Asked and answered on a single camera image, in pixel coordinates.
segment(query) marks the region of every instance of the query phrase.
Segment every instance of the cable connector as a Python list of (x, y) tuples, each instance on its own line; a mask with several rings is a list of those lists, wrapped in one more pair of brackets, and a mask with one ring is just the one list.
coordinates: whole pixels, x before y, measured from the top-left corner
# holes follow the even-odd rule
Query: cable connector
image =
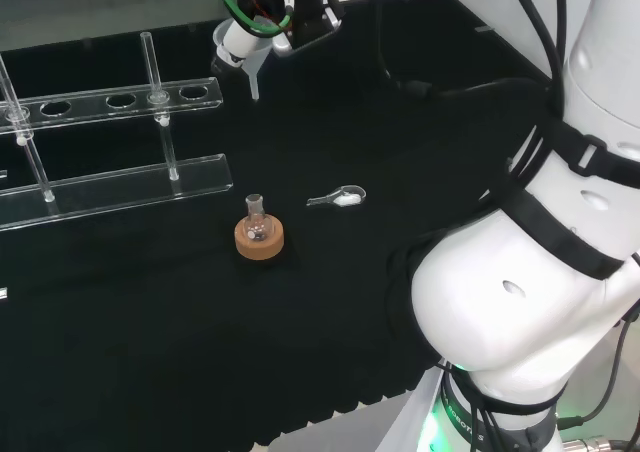
[(563, 442), (565, 452), (611, 452), (611, 444), (604, 437)]
[(562, 417), (558, 419), (558, 430), (573, 429), (574, 427), (580, 427), (585, 423), (584, 417)]

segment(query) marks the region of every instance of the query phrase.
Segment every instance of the cork flask stand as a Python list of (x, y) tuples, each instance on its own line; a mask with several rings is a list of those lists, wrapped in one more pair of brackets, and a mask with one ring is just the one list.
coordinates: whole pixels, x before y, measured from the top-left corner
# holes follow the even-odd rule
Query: cork flask stand
[(267, 215), (262, 206), (262, 196), (249, 195), (246, 199), (249, 213), (238, 222), (234, 230), (236, 249), (250, 260), (267, 260), (280, 253), (284, 246), (282, 222)]

